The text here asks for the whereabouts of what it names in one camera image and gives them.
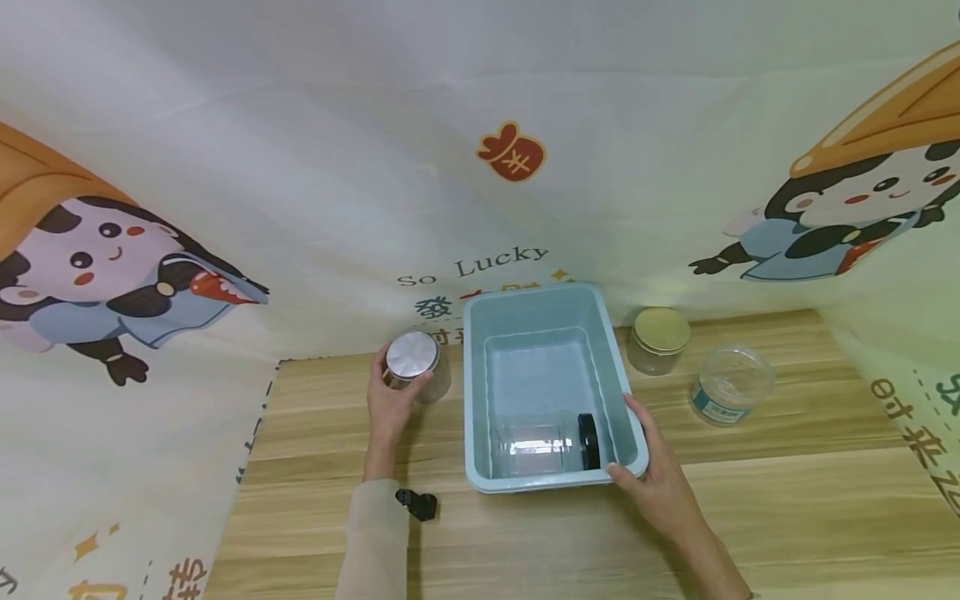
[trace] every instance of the cartoon girl face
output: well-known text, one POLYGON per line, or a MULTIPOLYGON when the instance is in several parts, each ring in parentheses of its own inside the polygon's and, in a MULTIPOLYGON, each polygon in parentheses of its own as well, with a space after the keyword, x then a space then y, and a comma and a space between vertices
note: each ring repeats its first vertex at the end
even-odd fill
POLYGON ((163 256, 182 250, 175 231, 122 210, 76 199, 60 207, 75 218, 60 232, 34 228, 27 235, 17 251, 30 269, 0 290, 7 303, 111 300, 143 285, 163 256))
POLYGON ((920 210, 958 175, 960 152, 938 152, 936 146, 911 148, 822 192, 805 192, 785 209, 802 213, 800 223, 809 228, 879 221, 920 210))

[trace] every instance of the cartoon eye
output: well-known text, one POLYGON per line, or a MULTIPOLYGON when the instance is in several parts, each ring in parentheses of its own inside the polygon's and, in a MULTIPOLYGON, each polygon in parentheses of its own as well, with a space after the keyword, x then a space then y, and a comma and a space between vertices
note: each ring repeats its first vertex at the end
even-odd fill
POLYGON ((890 188, 893 187, 894 185, 897 185, 897 183, 898 183, 899 181, 900 181, 900 178, 899 178, 899 177, 892 177, 892 178, 883 180, 883 181, 881 181, 880 183, 878 183, 877 185, 874 186, 874 191, 875 191, 875 192, 882 192, 882 191, 885 190, 885 189, 890 189, 890 188))
POLYGON ((100 234, 104 237, 116 237, 121 231, 122 229, 116 223, 104 223, 100 226, 100 234))
POLYGON ((938 180, 939 178, 941 178, 941 177, 943 177, 944 175, 946 175, 946 174, 947 174, 947 171, 949 171, 949 170, 950 170, 949 167, 940 167, 940 168, 937 169, 936 171, 933 171, 932 173, 930 173, 929 175, 927 175, 926 177, 924 177, 924 183, 930 183, 930 182, 932 182, 932 181, 938 180))
POLYGON ((70 264, 78 269, 86 269, 93 264, 93 257, 86 252, 74 252, 70 256, 70 264))

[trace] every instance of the wood grain surface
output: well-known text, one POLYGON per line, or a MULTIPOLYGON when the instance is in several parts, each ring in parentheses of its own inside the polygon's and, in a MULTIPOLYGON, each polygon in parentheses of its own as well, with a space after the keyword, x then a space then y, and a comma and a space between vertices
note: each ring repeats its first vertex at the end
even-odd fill
MULTIPOLYGON (((626 332, 618 331, 621 347, 626 332)), ((419 407, 398 476, 441 499, 413 525, 409 597, 692 598, 676 557, 613 486, 489 496, 464 473, 462 351, 419 407)), ((331 598, 367 443, 369 355, 285 363, 204 598, 331 598)), ((677 369, 625 364, 710 524, 765 598, 955 599, 960 524, 813 312, 694 325, 677 369), (687 390, 722 344, 758 350, 777 389, 716 428, 687 390)))

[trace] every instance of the light blue plastic basin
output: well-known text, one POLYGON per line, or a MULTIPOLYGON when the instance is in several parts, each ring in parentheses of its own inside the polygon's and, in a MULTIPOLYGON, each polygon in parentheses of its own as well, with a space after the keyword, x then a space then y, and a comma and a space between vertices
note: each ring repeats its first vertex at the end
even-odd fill
POLYGON ((635 475, 649 460, 643 430, 623 402, 630 392, 600 290, 588 283, 498 292, 464 309, 467 479, 484 493, 609 483, 602 469, 496 477, 500 424, 519 416, 591 413, 601 467, 635 475))

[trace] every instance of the black jar lid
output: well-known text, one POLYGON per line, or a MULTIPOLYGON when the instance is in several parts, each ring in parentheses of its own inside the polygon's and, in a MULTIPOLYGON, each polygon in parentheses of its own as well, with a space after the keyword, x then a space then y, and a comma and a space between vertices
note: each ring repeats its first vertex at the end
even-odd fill
POLYGON ((590 413, 577 416, 580 426, 580 454, 584 459, 584 470, 600 468, 600 442, 597 440, 597 425, 590 413))

